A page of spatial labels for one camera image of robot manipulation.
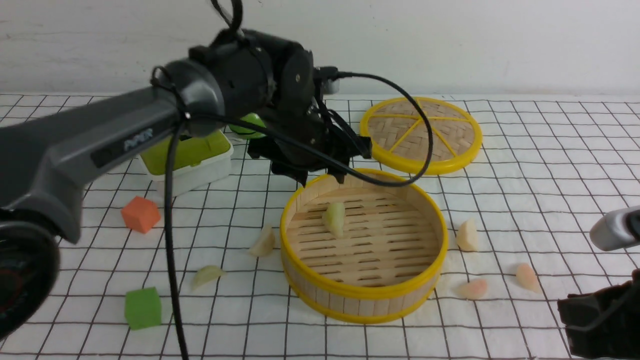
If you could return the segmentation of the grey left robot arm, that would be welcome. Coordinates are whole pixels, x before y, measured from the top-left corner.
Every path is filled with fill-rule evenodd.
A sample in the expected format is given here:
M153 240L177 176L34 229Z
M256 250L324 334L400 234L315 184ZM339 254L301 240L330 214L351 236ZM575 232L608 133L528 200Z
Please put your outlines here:
M317 68L299 43L224 29L208 46L158 68L150 86L1 128L1 337L46 300L60 269L55 238L78 243L84 188L172 136L205 137L251 113L267 128L250 145L275 174L305 184L327 169L343 182L371 141L322 105L343 73Z

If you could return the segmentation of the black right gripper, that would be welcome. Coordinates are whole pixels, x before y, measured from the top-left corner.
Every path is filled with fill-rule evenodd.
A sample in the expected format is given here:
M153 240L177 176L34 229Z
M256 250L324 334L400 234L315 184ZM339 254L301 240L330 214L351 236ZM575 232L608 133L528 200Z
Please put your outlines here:
M631 280L557 302L570 354L585 359L640 358L640 271Z

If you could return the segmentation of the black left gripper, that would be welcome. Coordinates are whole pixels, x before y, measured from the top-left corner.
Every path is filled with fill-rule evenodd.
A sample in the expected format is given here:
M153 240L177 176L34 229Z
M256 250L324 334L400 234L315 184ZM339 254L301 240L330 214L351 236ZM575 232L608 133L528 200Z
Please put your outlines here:
M226 29L210 45L190 48L189 59L217 82L224 116L256 114L275 135L344 166L353 157L371 156L371 140L355 134L336 111L322 105L323 88L338 69L316 68L313 53L301 44L248 29L238 39Z

